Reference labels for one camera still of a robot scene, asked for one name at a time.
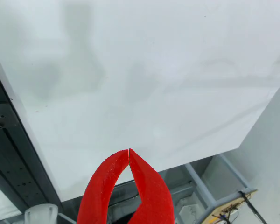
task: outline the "gray metal bracket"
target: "gray metal bracket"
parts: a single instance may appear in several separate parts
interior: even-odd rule
[[[0,129],[17,126],[19,120],[10,104],[0,104]]]

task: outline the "white plastic part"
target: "white plastic part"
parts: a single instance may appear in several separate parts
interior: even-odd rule
[[[40,204],[25,211],[25,224],[57,224],[58,207]]]

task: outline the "white tabletop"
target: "white tabletop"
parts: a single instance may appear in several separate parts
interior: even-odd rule
[[[122,149],[161,171],[237,148],[280,86],[280,1],[0,0],[0,62],[65,201]]]

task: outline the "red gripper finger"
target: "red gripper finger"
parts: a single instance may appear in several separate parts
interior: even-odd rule
[[[132,149],[129,161],[141,197],[129,224],[173,224],[173,203],[161,176]]]
[[[81,201],[77,224],[106,224],[113,187],[129,165],[128,150],[108,157],[96,170]]]

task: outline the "metal frame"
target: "metal frame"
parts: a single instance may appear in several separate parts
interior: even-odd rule
[[[218,156],[223,164],[233,173],[233,175],[240,181],[240,183],[244,186],[242,189],[242,192],[244,194],[250,194],[255,191],[255,189],[252,189],[251,185],[249,182],[242,176],[242,174],[230,163],[230,161],[223,155],[223,154],[218,154]],[[208,190],[207,186],[203,183],[203,181],[200,179],[194,168],[190,163],[185,164],[186,169],[192,176],[194,182],[196,183],[196,186],[199,188],[201,191],[201,199],[202,201],[207,202],[207,209],[205,210],[204,214],[198,219],[197,224],[202,223],[216,208],[231,202],[237,198],[241,198],[241,194],[239,192],[235,192],[233,194],[230,194],[226,197],[223,197],[219,200],[215,200],[213,195],[210,193]]]
[[[60,212],[63,211],[60,199],[1,81],[0,190],[22,213],[41,203],[55,204]]]

